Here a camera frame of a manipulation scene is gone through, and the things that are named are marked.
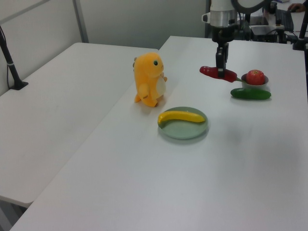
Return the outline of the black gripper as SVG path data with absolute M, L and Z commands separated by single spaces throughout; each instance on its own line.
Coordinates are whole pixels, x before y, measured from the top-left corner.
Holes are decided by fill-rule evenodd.
M 211 26 L 212 41 L 217 44 L 224 44 L 224 47 L 217 47 L 216 51 L 216 68 L 218 70 L 218 77 L 225 76 L 225 69 L 228 60 L 229 43 L 234 40 L 239 26 L 233 24 L 228 27 Z

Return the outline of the bystander hand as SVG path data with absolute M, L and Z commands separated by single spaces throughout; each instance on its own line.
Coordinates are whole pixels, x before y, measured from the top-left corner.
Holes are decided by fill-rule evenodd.
M 304 12 L 307 8 L 307 3 L 292 3 L 289 5 L 289 7 L 287 8 L 288 11 L 292 12 L 292 13 L 300 13 L 300 12 Z

